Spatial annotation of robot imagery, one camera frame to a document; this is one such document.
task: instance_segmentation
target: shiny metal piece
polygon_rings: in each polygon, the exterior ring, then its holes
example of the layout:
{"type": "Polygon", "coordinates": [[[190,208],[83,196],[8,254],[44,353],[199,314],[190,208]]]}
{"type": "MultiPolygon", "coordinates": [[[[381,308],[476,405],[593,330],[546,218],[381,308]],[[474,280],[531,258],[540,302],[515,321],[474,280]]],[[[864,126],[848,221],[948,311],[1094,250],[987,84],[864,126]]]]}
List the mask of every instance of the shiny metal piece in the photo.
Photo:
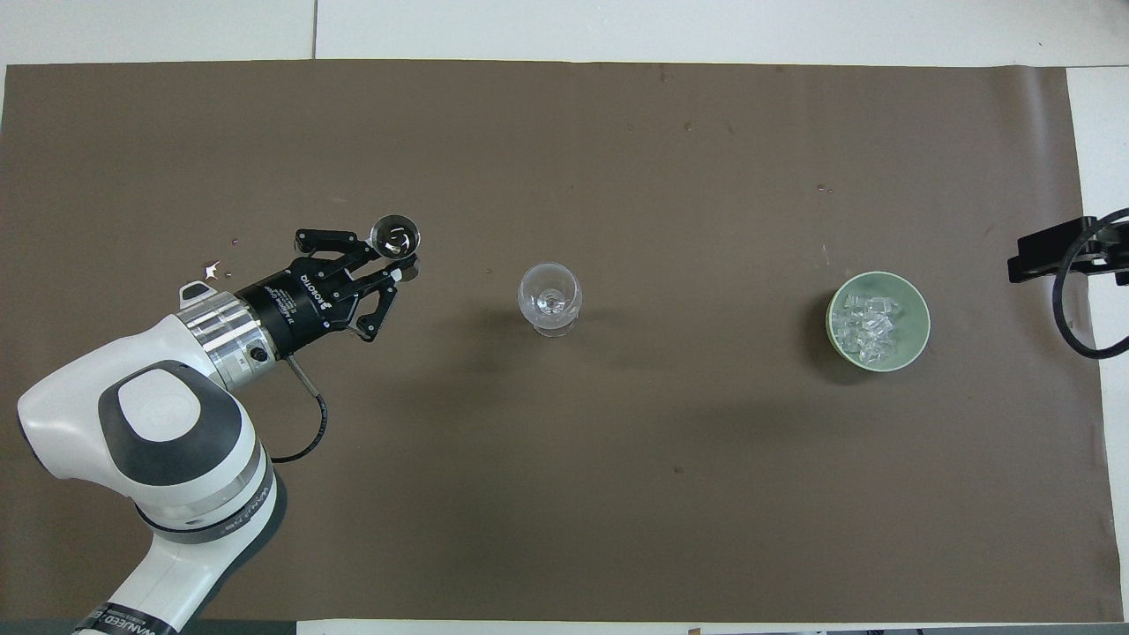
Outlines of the shiny metal piece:
{"type": "Polygon", "coordinates": [[[270,333],[251,308],[228,292],[191,304],[176,316],[208,353],[228,391],[261,376],[274,365],[278,349],[270,333]]]}
{"type": "Polygon", "coordinates": [[[193,529],[195,525],[205,524],[203,522],[194,522],[203,516],[207,516],[211,512],[219,510],[233,498],[239,495],[247,488],[247,484],[255,478],[259,472],[259,468],[265,459],[265,453],[263,452],[263,446],[260,443],[255,443],[255,450],[251,453],[251,459],[247,460],[247,464],[244,466],[243,470],[231,479],[231,482],[225,485],[209,496],[189,503],[187,505],[142,505],[138,503],[138,508],[145,513],[152,522],[165,527],[167,529],[175,530],[187,530],[193,529]]]}
{"type": "Polygon", "coordinates": [[[402,260],[420,246],[420,230],[408,217],[391,215],[376,221],[368,244],[390,260],[402,260]]]}

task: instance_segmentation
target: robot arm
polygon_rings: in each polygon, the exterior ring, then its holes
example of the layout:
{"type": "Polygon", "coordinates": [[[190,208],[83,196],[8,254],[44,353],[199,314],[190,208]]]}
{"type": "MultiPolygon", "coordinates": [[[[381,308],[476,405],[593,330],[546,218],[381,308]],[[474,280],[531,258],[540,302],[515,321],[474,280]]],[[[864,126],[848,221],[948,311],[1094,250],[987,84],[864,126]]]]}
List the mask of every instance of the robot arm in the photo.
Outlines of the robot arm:
{"type": "Polygon", "coordinates": [[[28,390],[21,428],[58,478],[108,487],[154,532],[148,555],[80,629],[178,633],[273,534],[286,490],[231,391],[332,331],[373,341],[395,285],[414,276],[415,226],[386,217],[369,241],[301,229],[290,267],[235,294],[181,289],[181,311],[94,350],[28,390]],[[335,251],[334,260],[314,258],[335,251]],[[379,258],[392,263],[353,278],[379,258]],[[378,293],[371,314],[359,302],[378,293]]]}

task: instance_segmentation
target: wine glass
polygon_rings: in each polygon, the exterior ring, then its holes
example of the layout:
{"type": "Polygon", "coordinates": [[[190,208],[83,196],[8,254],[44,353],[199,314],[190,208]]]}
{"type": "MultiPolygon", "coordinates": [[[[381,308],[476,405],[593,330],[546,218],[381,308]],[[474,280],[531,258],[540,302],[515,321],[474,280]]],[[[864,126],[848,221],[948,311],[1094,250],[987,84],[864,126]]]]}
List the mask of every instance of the wine glass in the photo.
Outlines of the wine glass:
{"type": "Polygon", "coordinates": [[[555,338],[572,330],[580,315],[580,282],[559,262],[533,266],[517,288],[517,305],[534,330],[555,338]]]}

